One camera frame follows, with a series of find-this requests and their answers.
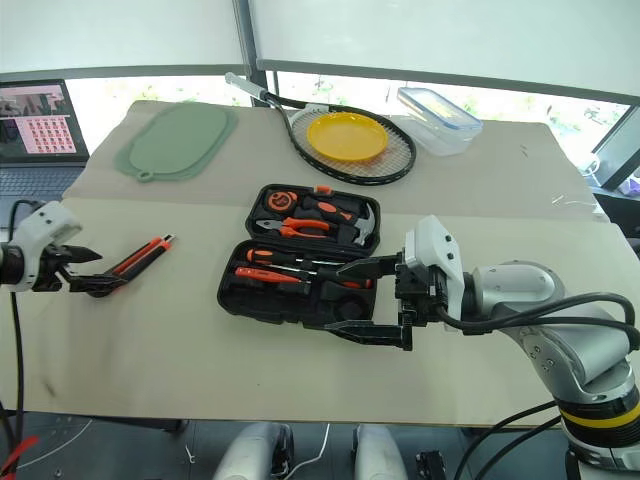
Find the open tool case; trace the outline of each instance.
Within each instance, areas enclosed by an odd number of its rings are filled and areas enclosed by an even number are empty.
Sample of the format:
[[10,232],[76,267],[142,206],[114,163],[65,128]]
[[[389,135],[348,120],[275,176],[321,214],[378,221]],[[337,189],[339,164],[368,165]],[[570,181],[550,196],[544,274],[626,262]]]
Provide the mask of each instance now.
[[[335,272],[344,263],[368,257],[380,242],[377,201],[328,187],[267,185],[246,228],[251,240],[233,250],[218,289],[218,302],[225,310],[269,323],[302,322],[315,329],[371,319],[375,281],[337,278]],[[256,279],[252,269],[268,272],[258,276],[269,281]],[[289,278],[278,282],[277,275]]]

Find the pliers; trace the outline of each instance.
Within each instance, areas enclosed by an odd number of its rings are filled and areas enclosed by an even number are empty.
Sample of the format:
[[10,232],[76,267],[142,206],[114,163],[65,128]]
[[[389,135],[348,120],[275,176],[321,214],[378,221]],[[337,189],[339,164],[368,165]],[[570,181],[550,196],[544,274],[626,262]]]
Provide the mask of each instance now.
[[256,224],[267,230],[277,229],[283,237],[305,237],[305,238],[327,238],[326,235],[312,235],[298,231],[300,228],[317,228],[325,232],[331,230],[331,224],[322,220],[310,218],[287,217],[283,221],[279,220],[258,220]]

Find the red cable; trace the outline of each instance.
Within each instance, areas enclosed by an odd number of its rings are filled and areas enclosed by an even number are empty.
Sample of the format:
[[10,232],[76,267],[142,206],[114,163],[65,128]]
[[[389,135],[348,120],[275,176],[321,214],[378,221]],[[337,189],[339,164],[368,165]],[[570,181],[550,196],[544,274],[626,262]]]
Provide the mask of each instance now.
[[[2,465],[0,472],[4,472],[5,470],[7,470],[18,458],[20,458],[20,456],[24,452],[33,447],[36,443],[38,443],[38,437],[36,437],[35,435],[28,437],[20,442],[20,444],[13,449],[11,455],[7,457],[7,460],[4,462],[4,465]],[[0,474],[0,478],[5,478],[6,480],[14,480],[16,478],[16,474],[15,472]]]

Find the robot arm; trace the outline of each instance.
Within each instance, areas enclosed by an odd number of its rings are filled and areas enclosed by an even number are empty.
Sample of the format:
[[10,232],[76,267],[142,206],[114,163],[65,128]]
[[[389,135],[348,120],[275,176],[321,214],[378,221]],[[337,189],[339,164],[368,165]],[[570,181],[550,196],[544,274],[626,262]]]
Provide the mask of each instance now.
[[13,239],[0,243],[0,285],[14,292],[53,292],[62,288],[58,275],[72,292],[104,293],[126,283],[111,274],[74,275],[69,263],[102,258],[86,247],[63,245],[82,229],[59,202],[49,202],[24,219]]
[[[473,325],[463,330],[465,334],[499,329],[529,357],[556,400],[578,463],[610,471],[640,471],[640,394],[626,360],[630,340],[624,331],[561,323],[493,327],[500,319],[567,297],[551,269],[513,261],[463,273],[455,239],[431,216],[407,233],[403,252],[358,260],[339,272],[365,278],[395,275],[398,324],[345,321],[327,330],[359,343],[411,350],[412,328],[442,321],[443,309],[454,322]],[[566,317],[613,320],[593,303],[544,315],[550,322]]]

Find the beige tabletop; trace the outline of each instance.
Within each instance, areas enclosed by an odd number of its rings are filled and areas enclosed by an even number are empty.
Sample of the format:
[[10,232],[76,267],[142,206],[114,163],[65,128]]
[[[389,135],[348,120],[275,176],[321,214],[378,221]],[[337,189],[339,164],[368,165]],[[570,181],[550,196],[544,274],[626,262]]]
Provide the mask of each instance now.
[[434,157],[418,145],[415,167],[390,185],[362,187],[305,163],[282,118],[266,108],[233,108],[236,129],[197,177],[140,184],[116,171],[114,155],[171,103],[135,102],[123,122],[93,153],[65,198],[207,203],[250,207],[268,183],[330,185],[376,198],[383,212],[423,215],[534,217],[608,221],[549,128],[540,123],[486,121],[461,155]]
[[[109,416],[486,425],[550,398],[500,333],[414,329],[413,352],[362,346],[301,325],[226,313],[223,268],[248,238],[245,207],[69,199],[85,229],[73,242],[104,255],[100,272],[152,236],[174,248],[110,297],[24,293],[19,302],[26,408]],[[420,215],[384,213],[377,254],[398,251]],[[465,270],[512,259],[553,268],[573,293],[612,291],[640,307],[640,264],[618,227],[592,221],[441,217]],[[15,405],[7,291],[0,291],[0,397]],[[620,317],[615,308],[611,312]],[[374,321],[393,323],[393,280]],[[640,355],[630,356],[640,367]],[[544,415],[523,423],[537,423]]]

